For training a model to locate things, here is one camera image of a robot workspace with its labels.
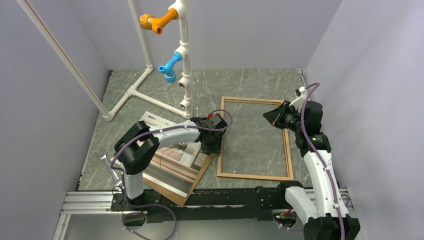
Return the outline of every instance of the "white pvc pipe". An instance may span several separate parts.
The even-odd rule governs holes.
[[[117,112],[121,109],[121,107],[124,105],[124,103],[127,102],[127,100],[130,98],[130,95],[125,93],[122,98],[118,101],[118,103],[112,108],[112,110],[109,111],[109,114],[115,117]]]
[[[184,89],[184,99],[186,101],[189,101],[189,106],[185,109],[185,115],[186,118],[191,118],[192,113],[192,89],[190,87],[191,84],[191,71],[190,71],[190,40],[189,40],[189,27],[188,27],[188,15],[189,15],[189,1],[188,0],[176,0],[176,2],[179,2],[180,4],[184,5],[185,7],[185,15],[180,16],[178,22],[179,22],[179,45],[181,47],[184,47],[188,50],[187,55],[182,60],[182,76],[188,79],[188,84]]]
[[[189,42],[188,20],[187,18],[183,18],[183,19],[179,19],[178,22],[179,22],[179,38],[182,43],[187,44]]]
[[[35,11],[34,7],[30,5],[27,0],[16,0],[20,7],[25,11],[26,15],[28,15],[29,19],[34,23],[43,37],[47,40],[62,62],[65,64],[67,69],[71,72],[73,77],[78,81],[79,85],[81,85],[82,89],[84,89],[85,93],[90,97],[95,106],[101,112],[104,118],[111,119],[111,115],[103,106],[102,102],[93,92],[89,84],[85,81],[82,74],[78,71],[75,64],[71,61],[69,56],[66,54],[64,48],[59,44],[56,38],[53,36],[52,32],[47,27],[46,23],[41,19],[40,15]]]
[[[130,87],[130,88],[134,88],[134,90],[137,90],[137,88],[139,88],[140,84],[142,84],[142,82],[147,78],[147,76],[153,72],[153,66],[148,66],[143,74],[137,79],[137,81],[135,81],[135,83]]]
[[[178,114],[178,115],[180,115],[180,116],[182,116],[184,118],[187,118],[186,113],[184,111],[181,111],[178,108],[175,108],[173,106],[170,106],[170,105],[168,105],[166,103],[163,103],[163,102],[161,102],[159,100],[156,100],[156,99],[154,99],[152,97],[149,97],[147,95],[144,95],[143,93],[140,93],[140,92],[136,91],[136,92],[134,92],[134,96],[139,97],[139,98],[141,98],[143,100],[146,100],[146,101],[148,101],[148,102],[150,102],[150,103],[152,103],[154,105],[157,105],[157,106],[159,106],[161,108],[164,108],[164,109],[166,109],[168,111],[171,111],[173,113],[176,113],[176,114]]]
[[[126,91],[126,93],[122,96],[122,98],[118,101],[118,103],[112,108],[112,110],[109,111],[109,114],[114,117],[117,112],[121,109],[121,107],[127,102],[127,100],[134,94],[134,92],[137,91],[137,88],[142,84],[142,82],[147,78],[147,76],[153,71],[153,67],[150,66],[146,68],[141,74],[141,76],[135,81],[133,85],[129,87],[129,89]]]
[[[137,7],[134,0],[128,0],[129,9],[131,10],[132,19],[134,20],[135,29],[138,34],[138,39],[140,40],[141,48],[143,49],[144,58],[146,61],[147,67],[152,66],[152,61],[150,60],[149,51],[147,49],[147,44],[145,36],[140,25],[140,15],[137,13]]]

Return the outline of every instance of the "purple cable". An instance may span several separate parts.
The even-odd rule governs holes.
[[[318,152],[317,148],[314,146],[314,144],[312,143],[312,141],[309,139],[308,137],[308,133],[306,132],[306,128],[305,128],[305,109],[306,109],[306,105],[308,103],[309,98],[311,97],[312,93],[315,91],[315,89],[317,89],[320,86],[319,82],[315,82],[312,83],[311,85],[307,86],[306,89],[309,89],[311,87],[314,87],[309,94],[306,96],[305,101],[302,105],[302,111],[300,113],[300,123],[302,126],[302,131],[303,131],[303,135],[306,138],[307,143],[309,144],[309,146],[312,148],[312,150],[316,153],[316,155],[318,156],[319,160],[321,161],[321,164],[324,168],[327,167],[326,162],[324,161],[323,157],[320,155],[320,153]],[[336,184],[334,183],[334,179],[333,176],[331,175],[329,170],[325,171],[328,175],[328,178],[330,180],[331,183],[331,188],[332,188],[332,194],[333,194],[333,198],[334,198],[334,204],[338,204],[339,200],[337,198],[337,192],[336,192]],[[342,218],[342,213],[340,212],[340,208],[336,208],[335,209],[337,211],[337,215],[338,215],[338,221],[340,222],[340,234],[341,240],[345,240],[345,225],[343,223],[343,218]]]
[[[218,112],[218,111],[222,111],[222,112],[224,112],[224,113],[226,113],[228,116],[229,116],[229,124],[228,124],[228,126],[226,126],[226,127],[223,127],[223,128],[220,128],[220,129],[212,129],[212,128],[207,128],[207,127],[202,127],[202,126],[187,126],[187,128],[188,129],[200,129],[200,130],[206,130],[206,131],[209,131],[209,132],[221,132],[221,131],[225,131],[225,130],[227,130],[232,124],[233,124],[233,116],[231,116],[231,114],[227,111],[227,110],[225,110],[225,109],[216,109],[216,110],[213,110],[213,111],[211,111],[210,113],[211,114],[213,114],[213,113],[215,113],[215,112]],[[183,129],[183,128],[185,128],[185,126],[183,126],[183,125],[179,125],[179,126],[170,126],[170,127],[165,127],[165,128],[162,128],[162,129],[157,129],[157,130],[153,130],[153,131],[148,131],[148,132],[144,132],[144,133],[142,133],[142,134],[140,134],[140,135],[137,135],[137,136],[135,136],[133,139],[131,139],[129,142],[127,142],[117,153],[116,153],[116,155],[115,155],[115,157],[113,158],[113,160],[112,160],[112,162],[110,163],[110,168],[111,169],[114,169],[114,170],[119,170],[119,171],[121,171],[121,172],[123,172],[124,170],[122,169],[122,168],[120,168],[120,167],[114,167],[114,164],[115,164],[115,162],[117,161],[117,159],[119,158],[119,156],[122,154],[122,152],[126,149],[126,148],[128,148],[128,146],[129,145],[131,145],[131,144],[133,144],[135,141],[137,141],[138,139],[140,139],[140,138],[142,138],[142,137],[144,137],[144,136],[146,136],[146,135],[149,135],[149,134],[157,134],[157,133],[159,133],[161,130],[163,131],[163,132],[165,132],[165,131],[169,131],[169,130],[173,130],[173,129]]]
[[[142,138],[142,137],[144,137],[144,136],[146,136],[146,135],[149,135],[149,134],[156,134],[156,133],[159,133],[161,130],[163,131],[163,132],[166,132],[166,131],[169,131],[169,130],[173,130],[173,129],[183,129],[183,128],[188,128],[188,129],[200,129],[200,130],[206,130],[206,131],[209,131],[209,132],[221,132],[221,131],[225,131],[225,130],[227,130],[232,124],[233,124],[233,116],[231,116],[231,114],[227,111],[227,110],[225,110],[225,109],[216,109],[216,110],[213,110],[212,112],[210,112],[211,114],[213,114],[213,113],[215,113],[215,112],[218,112],[218,111],[222,111],[222,112],[224,112],[224,113],[226,113],[228,116],[229,116],[229,124],[228,124],[228,126],[226,126],[226,127],[223,127],[223,128],[220,128],[220,129],[212,129],[212,128],[207,128],[207,127],[201,127],[201,126],[184,126],[184,125],[179,125],[179,126],[170,126],[170,127],[165,127],[165,128],[162,128],[162,129],[157,129],[157,130],[153,130],[153,131],[148,131],[148,132],[144,132],[144,133],[142,133],[142,134],[140,134],[140,135],[137,135],[137,136],[135,136],[133,139],[131,139],[127,144],[125,144],[117,153],[116,153],[116,155],[115,155],[115,157],[113,158],[113,160],[112,160],[112,162],[110,163],[110,168],[111,169],[114,169],[114,170],[119,170],[119,171],[121,171],[121,172],[124,172],[124,170],[122,169],[122,168],[120,168],[120,167],[114,167],[114,164],[115,164],[115,162],[117,161],[117,159],[119,158],[119,156],[122,154],[122,152],[129,146],[129,145],[131,145],[132,143],[134,143],[135,141],[137,141],[138,139],[140,139],[140,138]],[[173,230],[172,230],[172,232],[171,232],[171,234],[167,237],[167,238],[165,238],[164,240],[168,240],[168,239],[170,239],[173,235],[174,235],[174,233],[175,233],[175,231],[176,231],[176,229],[177,229],[177,217],[175,216],[175,213],[169,208],[169,207],[167,207],[167,206],[165,206],[165,205],[162,205],[162,204],[145,204],[145,205],[133,205],[133,204],[131,204],[130,202],[129,202],[129,199],[128,199],[128,197],[127,197],[127,190],[125,189],[125,178],[124,178],[124,174],[122,173],[122,175],[121,175],[121,179],[122,179],[122,192],[123,192],[123,196],[124,196],[124,199],[125,199],[125,201],[126,201],[126,203],[128,204],[128,206],[130,206],[130,207],[132,207],[132,208],[148,208],[148,207],[161,207],[161,208],[164,208],[164,209],[166,209],[166,210],[168,210],[171,214],[172,214],[172,217],[173,217],[173,221],[174,221],[174,225],[173,225]],[[135,215],[143,215],[143,213],[138,213],[138,212],[132,212],[132,213],[129,213],[129,214],[126,214],[123,218],[122,218],[122,225],[124,226],[124,229],[126,229],[126,230],[128,230],[128,231],[130,231],[131,233],[133,233],[133,234],[135,234],[135,235],[137,235],[137,236],[139,236],[140,238],[142,238],[142,239],[144,239],[144,240],[150,240],[149,238],[147,238],[147,237],[145,237],[145,236],[143,236],[143,235],[141,235],[140,233],[138,233],[138,232],[136,232],[136,231],[134,231],[134,230],[132,230],[132,229],[130,229],[130,228],[128,228],[127,226],[125,226],[125,218],[128,216],[128,215],[132,215],[132,216],[135,216]]]
[[[341,197],[346,197],[346,203],[344,204],[345,206],[346,206],[346,208],[349,206],[349,202],[351,201],[351,197],[348,195],[348,194],[346,194],[346,193],[343,193],[343,194],[341,194],[340,195]]]
[[[303,232],[303,229],[301,229],[301,228],[293,229],[293,228],[290,228],[290,227],[285,227],[281,223],[278,223],[277,220],[275,220],[275,219],[274,219],[274,222],[277,224],[277,226],[279,228],[283,228],[283,229],[285,229],[287,231],[291,231],[291,232]]]

